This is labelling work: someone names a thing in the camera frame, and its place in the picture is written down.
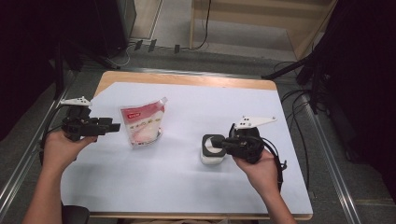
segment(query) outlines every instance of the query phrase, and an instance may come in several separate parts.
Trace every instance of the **red and white pouch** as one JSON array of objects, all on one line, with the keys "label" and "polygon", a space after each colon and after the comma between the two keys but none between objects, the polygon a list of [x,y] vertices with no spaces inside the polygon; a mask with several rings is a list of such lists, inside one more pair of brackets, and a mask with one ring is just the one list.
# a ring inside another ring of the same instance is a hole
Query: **red and white pouch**
[{"label": "red and white pouch", "polygon": [[139,106],[124,106],[120,109],[132,146],[144,146],[155,142],[161,135],[160,128],[168,100]]}]

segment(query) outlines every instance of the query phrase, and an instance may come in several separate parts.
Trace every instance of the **red label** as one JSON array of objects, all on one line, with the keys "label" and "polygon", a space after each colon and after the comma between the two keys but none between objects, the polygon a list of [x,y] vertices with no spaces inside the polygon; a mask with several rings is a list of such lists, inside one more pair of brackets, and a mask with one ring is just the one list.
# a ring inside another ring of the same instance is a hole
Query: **red label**
[{"label": "red label", "polygon": [[136,118],[136,117],[139,117],[139,116],[140,116],[140,113],[133,113],[133,114],[127,115],[128,119],[133,119],[133,118]]}]

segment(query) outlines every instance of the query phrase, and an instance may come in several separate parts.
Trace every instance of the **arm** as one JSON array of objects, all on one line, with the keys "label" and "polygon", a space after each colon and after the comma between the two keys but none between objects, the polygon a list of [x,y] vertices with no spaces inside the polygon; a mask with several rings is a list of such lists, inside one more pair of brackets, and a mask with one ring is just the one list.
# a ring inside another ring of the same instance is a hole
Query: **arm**
[{"label": "arm", "polygon": [[233,159],[239,168],[247,174],[250,184],[262,197],[274,223],[296,223],[277,188],[274,156],[267,150],[263,150],[262,157],[255,164],[236,157]]},{"label": "arm", "polygon": [[22,223],[62,223],[62,173],[78,153],[95,140],[96,137],[85,137],[72,142],[64,136],[64,132],[48,135],[43,167]]}]

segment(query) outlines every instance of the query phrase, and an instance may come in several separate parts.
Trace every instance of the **gray floor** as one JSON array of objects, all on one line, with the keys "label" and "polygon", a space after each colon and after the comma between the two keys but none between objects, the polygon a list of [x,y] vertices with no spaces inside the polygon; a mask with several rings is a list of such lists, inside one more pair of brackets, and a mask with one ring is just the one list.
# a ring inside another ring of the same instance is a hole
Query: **gray floor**
[{"label": "gray floor", "polygon": [[[157,25],[156,31],[159,32],[161,29],[161,26]],[[159,40],[165,39],[165,37],[160,37],[159,33],[154,33],[154,36]],[[169,37],[167,39],[177,40],[177,38],[179,37]],[[252,52],[251,57],[247,57],[247,49],[244,49],[242,56],[237,56],[235,53],[222,48],[218,48],[216,52],[181,51],[179,54],[174,54],[172,49],[166,48],[156,48],[153,52],[148,52],[148,47],[143,46],[141,50],[129,50],[131,59],[121,70],[129,71],[138,68],[148,68],[168,71],[206,72],[210,73],[211,76],[215,76],[216,74],[214,73],[219,73],[220,76],[230,74],[232,77],[260,78],[262,74],[271,74],[279,61],[289,61],[292,59],[290,52],[288,50],[286,51],[287,53],[284,54],[281,50],[273,58],[274,55],[272,53],[264,54],[265,56],[262,57],[257,56],[254,52]],[[112,59],[112,61],[118,63],[123,63],[127,60],[128,58],[125,54]],[[84,67],[77,74],[76,81],[71,86],[67,98],[84,95],[88,99],[91,99],[104,71],[106,70],[102,66],[89,59],[84,59]],[[295,74],[289,73],[276,80],[280,97],[288,91],[301,88],[295,83],[294,78]],[[21,118],[11,134],[0,142],[0,153],[3,158],[0,162],[0,169],[2,170],[0,184],[2,186],[11,177],[22,155],[25,153],[32,135],[50,107],[53,92],[53,87],[50,87],[44,92],[37,99],[35,105]],[[289,99],[284,104],[285,116],[291,111],[292,100]],[[314,124],[308,112],[309,110],[303,110],[298,114],[297,120],[302,127],[303,136],[307,143],[310,169],[308,191],[312,196],[311,203],[314,209],[314,215],[311,220],[301,221],[301,223],[348,223],[346,213],[340,203],[339,194],[334,186],[331,170],[329,170],[326,162],[320,138],[315,132]],[[349,162],[346,159],[344,148],[332,126],[332,122],[326,114],[319,113],[315,118],[319,120],[320,127],[325,133],[328,145],[336,160],[336,165],[356,205],[361,223],[394,223],[396,221],[396,206],[391,200],[380,174],[367,164]],[[306,157],[304,155],[301,136],[295,129],[295,125],[293,127],[290,130],[290,134],[304,178],[307,178]],[[21,223],[23,214],[30,202],[38,173],[39,162],[35,158],[32,167],[21,183],[18,193],[10,204],[6,215],[3,217],[2,223]],[[90,220],[90,223],[105,224],[116,222],[117,220],[114,218],[93,217]]]}]

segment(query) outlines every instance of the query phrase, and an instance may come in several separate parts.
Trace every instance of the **person's left hand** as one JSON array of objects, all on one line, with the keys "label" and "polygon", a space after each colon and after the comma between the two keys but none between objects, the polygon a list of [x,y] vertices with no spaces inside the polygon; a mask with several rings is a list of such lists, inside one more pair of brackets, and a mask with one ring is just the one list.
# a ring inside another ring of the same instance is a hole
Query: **person's left hand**
[{"label": "person's left hand", "polygon": [[44,146],[43,170],[48,170],[61,175],[78,153],[90,143],[96,141],[95,137],[84,137],[77,142],[66,138],[63,131],[50,133]]}]

